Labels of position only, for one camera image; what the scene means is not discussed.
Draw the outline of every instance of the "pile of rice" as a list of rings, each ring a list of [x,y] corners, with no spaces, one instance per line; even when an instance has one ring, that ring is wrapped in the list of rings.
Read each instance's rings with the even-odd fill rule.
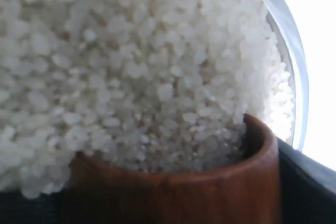
[[[0,190],[60,191],[78,151],[149,173],[231,165],[245,112],[288,138],[266,14],[262,0],[0,0]]]

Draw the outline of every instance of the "white rice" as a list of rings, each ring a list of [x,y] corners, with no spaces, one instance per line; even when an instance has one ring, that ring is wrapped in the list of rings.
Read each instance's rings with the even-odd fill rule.
[[[60,191],[78,151],[143,172],[230,165],[245,112],[288,138],[266,14],[262,0],[0,0],[0,190]]]

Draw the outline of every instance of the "rice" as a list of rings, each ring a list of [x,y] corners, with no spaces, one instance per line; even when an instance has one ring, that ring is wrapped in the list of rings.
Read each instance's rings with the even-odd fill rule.
[[[262,0],[0,0],[0,190],[60,191],[79,151],[149,173],[232,165],[246,112],[290,137],[266,14]]]

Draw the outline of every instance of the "white background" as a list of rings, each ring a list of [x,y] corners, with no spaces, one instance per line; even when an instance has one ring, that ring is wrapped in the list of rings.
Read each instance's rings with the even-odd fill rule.
[[[310,106],[303,153],[336,170],[336,0],[286,0],[305,49]]]

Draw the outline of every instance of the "wooden cup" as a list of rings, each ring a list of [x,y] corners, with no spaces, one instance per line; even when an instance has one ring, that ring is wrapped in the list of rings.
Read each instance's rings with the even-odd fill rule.
[[[245,115],[244,161],[199,174],[141,174],[78,154],[61,223],[279,224],[277,140]]]

